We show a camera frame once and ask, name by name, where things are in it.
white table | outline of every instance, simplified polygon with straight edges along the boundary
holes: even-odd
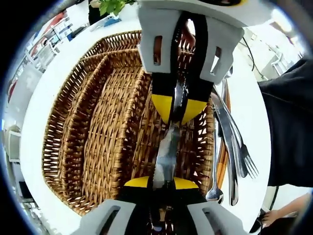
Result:
[[[65,78],[78,59],[100,38],[140,29],[138,20],[120,22],[74,38],[50,63],[30,100],[21,139],[21,167],[27,186],[45,218],[63,235],[77,229],[81,217],[63,204],[45,184],[42,170],[42,144],[46,122],[53,101]],[[239,178],[239,201],[228,204],[228,176],[222,187],[223,206],[238,216],[249,231],[266,193],[270,168],[270,133],[268,117],[253,73],[239,50],[234,52],[233,75],[229,79],[231,110],[249,152],[260,171],[257,179]]]

black clothing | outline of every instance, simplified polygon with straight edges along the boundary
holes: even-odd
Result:
[[[262,235],[289,235],[296,218],[280,218],[263,228]]]
[[[88,7],[89,7],[88,19],[89,19],[90,25],[92,25],[92,24],[96,23],[97,21],[108,16],[108,13],[105,13],[104,15],[100,16],[99,8],[93,8],[90,5],[88,5]]]
[[[313,60],[259,82],[271,135],[269,186],[313,187]]]

black cable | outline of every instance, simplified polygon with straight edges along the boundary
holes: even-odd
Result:
[[[255,66],[255,69],[258,71],[258,73],[260,74],[260,76],[262,77],[262,79],[265,78],[265,77],[263,76],[263,74],[261,74],[261,72],[259,71],[259,69],[258,69],[257,66]]]
[[[279,186],[277,186],[276,189],[275,189],[275,194],[274,194],[272,203],[271,203],[271,205],[270,205],[270,207],[269,207],[269,210],[270,210],[270,211],[273,209],[274,203],[275,203],[275,201],[276,201],[276,197],[277,197],[278,190],[279,190]]]
[[[248,48],[248,50],[249,50],[249,52],[250,52],[250,55],[251,55],[251,59],[252,59],[252,62],[253,62],[253,66],[252,66],[252,71],[253,71],[253,70],[254,70],[254,67],[255,67],[254,58],[253,58],[252,52],[251,52],[251,50],[250,50],[250,47],[249,47],[249,45],[248,45],[248,43],[246,42],[246,40],[245,40],[244,37],[243,37],[243,40],[244,40],[244,42],[245,42],[245,44],[246,44],[246,47]]]

silver cutlery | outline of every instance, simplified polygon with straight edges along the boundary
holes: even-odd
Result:
[[[218,139],[218,130],[216,126],[214,128],[214,157],[213,157],[213,171],[212,171],[212,188],[207,192],[205,198],[207,201],[217,201],[222,203],[224,199],[224,194],[222,190],[219,189],[217,185],[217,164],[219,160],[218,149],[217,149],[217,139]]]
[[[224,82],[224,89],[225,93],[228,90],[227,82]],[[223,102],[219,94],[217,93],[215,87],[213,88],[213,92],[216,94],[216,96],[219,98],[223,108],[225,109],[225,112],[228,116],[230,126],[235,138],[235,141],[237,142],[238,149],[238,162],[239,162],[239,172],[240,175],[244,178],[246,177],[247,173],[250,175],[251,178],[256,178],[259,174],[259,171],[254,164],[252,158],[250,157],[250,154],[248,152],[247,146],[244,143],[244,140],[242,138],[242,135],[240,134],[239,128],[233,119],[232,115],[230,114],[226,104]]]
[[[217,119],[221,125],[224,142],[229,154],[229,164],[228,167],[228,175],[229,175],[229,203],[234,206],[238,202],[238,178],[237,178],[237,170],[235,163],[235,153],[233,149],[233,142],[235,141],[230,122],[228,120],[227,113],[223,108],[222,101],[215,93],[211,93],[211,98],[215,107]]]
[[[227,85],[227,80],[226,79],[222,80],[222,91],[223,91],[222,92],[222,98],[223,98],[222,104],[224,104],[226,102],[225,94],[228,93],[228,85]],[[223,105],[223,107],[226,109],[227,114],[230,114],[226,103],[225,103],[225,105]],[[244,158],[243,158],[243,154],[241,153],[241,148],[240,148],[240,145],[239,145],[239,141],[238,141],[238,138],[236,136],[236,133],[235,133],[235,130],[233,128],[232,123],[230,123],[230,127],[231,127],[231,131],[233,133],[234,139],[235,139],[234,146],[236,148],[236,155],[235,156],[236,156],[236,160],[237,160],[237,163],[238,163],[237,164],[238,170],[239,170],[240,176],[242,178],[245,178],[248,175],[248,169],[246,167],[246,164],[245,164],[245,161],[244,161]]]

plant leaf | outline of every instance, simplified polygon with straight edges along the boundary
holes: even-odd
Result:
[[[113,12],[115,9],[115,4],[113,2],[109,2],[108,8],[107,8],[107,13]]]
[[[115,9],[113,11],[113,13],[115,14],[115,16],[118,15],[118,13],[122,10],[122,8],[125,6],[125,2],[121,1],[118,2],[115,6]]]
[[[108,8],[108,2],[107,1],[102,1],[101,5],[99,7],[99,11],[100,11],[100,16],[104,15],[107,12],[107,8]]]

